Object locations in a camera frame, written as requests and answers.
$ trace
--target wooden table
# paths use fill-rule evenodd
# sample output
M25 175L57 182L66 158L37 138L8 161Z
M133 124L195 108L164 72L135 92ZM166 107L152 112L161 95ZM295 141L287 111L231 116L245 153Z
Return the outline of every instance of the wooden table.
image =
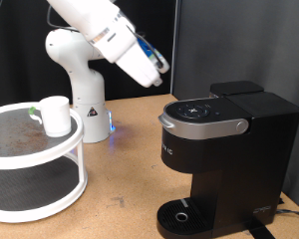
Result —
M106 140L84 145L89 174L86 191L64 211L39 221L0 223L0 239L161 238L157 210L188 197L191 175L173 171L160 159L161 125L157 117L175 101L172 95L107 102L117 128ZM299 207L282 194L285 204ZM299 216L280 214L267 228L277 238L299 238ZM221 238L252 239L247 232Z

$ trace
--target mug handle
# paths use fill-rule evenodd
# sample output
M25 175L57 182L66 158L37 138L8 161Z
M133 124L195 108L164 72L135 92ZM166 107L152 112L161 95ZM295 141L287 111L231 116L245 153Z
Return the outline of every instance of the mug handle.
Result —
M37 116L34 115L34 110L36 110L35 107L30 107L30 108L28 109L29 117L30 117L32 120L37 120L40 124L42 124L42 120L41 120L39 117L37 117Z

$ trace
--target single-serve coffee machine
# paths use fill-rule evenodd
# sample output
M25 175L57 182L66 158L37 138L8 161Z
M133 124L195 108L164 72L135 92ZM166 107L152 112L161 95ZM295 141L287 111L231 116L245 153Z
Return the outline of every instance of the single-serve coffee machine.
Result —
M190 197L158 210L167 239L215 238L275 216L299 108L251 82L214 84L210 95L170 103L159 117L162 161L192 173Z

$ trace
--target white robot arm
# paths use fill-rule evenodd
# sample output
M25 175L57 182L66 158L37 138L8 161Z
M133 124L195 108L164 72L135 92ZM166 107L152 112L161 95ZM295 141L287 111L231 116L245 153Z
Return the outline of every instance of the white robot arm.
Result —
M117 63L144 87L160 85L159 70L169 65L159 52L163 68L149 59L134 35L135 28L110 0L48 0L73 27L49 33L46 49L56 63L68 73L73 92L73 108L84 123L84 142L106 139L114 127L105 106L104 79L89 69L88 61L106 58Z
M144 87L159 86L155 66L134 35L135 27L110 0L48 0L110 63L116 63Z

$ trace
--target warning label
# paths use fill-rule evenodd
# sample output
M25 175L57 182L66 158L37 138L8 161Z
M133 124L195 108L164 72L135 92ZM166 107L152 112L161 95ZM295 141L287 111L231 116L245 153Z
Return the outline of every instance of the warning label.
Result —
M89 113L88 113L88 117L95 117L97 115L98 115L97 111L94 110L94 108L91 108Z

